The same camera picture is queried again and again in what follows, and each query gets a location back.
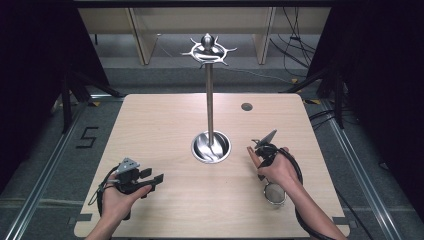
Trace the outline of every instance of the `table surface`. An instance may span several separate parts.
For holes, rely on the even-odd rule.
[[[251,111],[241,108],[253,106]],[[191,152],[192,140],[207,130],[206,94],[146,94],[125,98],[93,179],[75,234],[86,236],[99,220],[88,202],[98,184],[125,157],[164,173],[164,182],[137,201],[131,219],[115,237],[149,238],[285,238],[307,237],[294,205],[273,206],[263,195],[246,150],[277,129],[272,143],[288,146],[298,161],[304,186],[331,217],[344,217],[323,156],[297,94],[214,94],[214,127],[232,144],[227,159],[205,164]],[[338,225],[345,235],[347,225]]]

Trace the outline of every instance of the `metal rod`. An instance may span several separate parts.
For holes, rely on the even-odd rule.
[[[209,147],[213,145],[213,64],[206,63],[206,100],[208,107]]]

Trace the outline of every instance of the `left hand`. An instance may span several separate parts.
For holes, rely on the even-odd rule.
[[[115,178],[115,174],[112,174],[109,177],[109,179]],[[119,192],[112,183],[108,183],[106,187],[107,188],[103,193],[102,218],[115,219],[119,222],[128,215],[135,201],[148,194],[152,189],[151,185],[147,185],[132,194],[126,195]]]

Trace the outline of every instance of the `black device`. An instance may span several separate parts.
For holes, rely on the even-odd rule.
[[[138,169],[139,166],[140,166],[139,163],[131,160],[130,158],[125,158],[118,166],[112,168],[109,171],[109,173],[104,178],[103,182],[99,185],[99,188],[97,189],[96,193],[91,198],[88,205],[92,205],[94,201],[97,199],[97,208],[99,210],[100,216],[102,216],[103,192],[105,191],[105,189],[109,187],[116,187],[118,191],[127,195],[147,185],[152,186],[152,189],[150,190],[150,192],[155,191],[156,185],[163,182],[164,174],[160,174],[151,180],[139,182],[138,181],[139,179],[144,179],[152,175],[151,168],[147,168],[140,171]],[[109,179],[110,175],[113,172],[116,173],[116,178]],[[130,218],[131,218],[131,211],[123,220],[129,220]]]
[[[271,166],[271,164],[274,162],[275,156],[278,153],[281,153],[282,155],[284,155],[289,162],[293,165],[294,170],[296,171],[297,177],[300,181],[300,183],[303,185],[303,176],[302,176],[302,172],[300,170],[299,164],[296,162],[295,158],[286,150],[284,150],[284,148],[277,148],[274,144],[271,144],[271,140],[274,137],[275,133],[277,132],[276,129],[272,130],[271,133],[269,133],[268,135],[266,135],[262,140],[252,140],[253,142],[256,143],[255,146],[255,154],[258,157],[262,157],[262,159],[264,160],[260,165],[259,168],[261,167],[267,167],[267,166]],[[265,176],[262,175],[258,175],[259,179],[262,181]],[[325,240],[330,240],[333,238],[330,238],[328,236],[325,236],[315,230],[313,230],[311,227],[309,227],[305,221],[302,219],[302,217],[300,216],[299,212],[297,211],[297,209],[295,208],[295,213],[296,213],[296,218],[297,221],[299,222],[300,226],[306,231],[308,232],[311,236],[317,238],[317,239],[325,239]]]

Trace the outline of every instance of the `black backdrop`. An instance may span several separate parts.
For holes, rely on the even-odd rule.
[[[374,0],[358,11],[333,8],[308,75],[341,49],[348,99],[405,195],[424,221],[424,2]],[[325,92],[334,89],[325,78]]]
[[[108,84],[77,9],[1,1],[0,192],[29,157],[70,68]]]

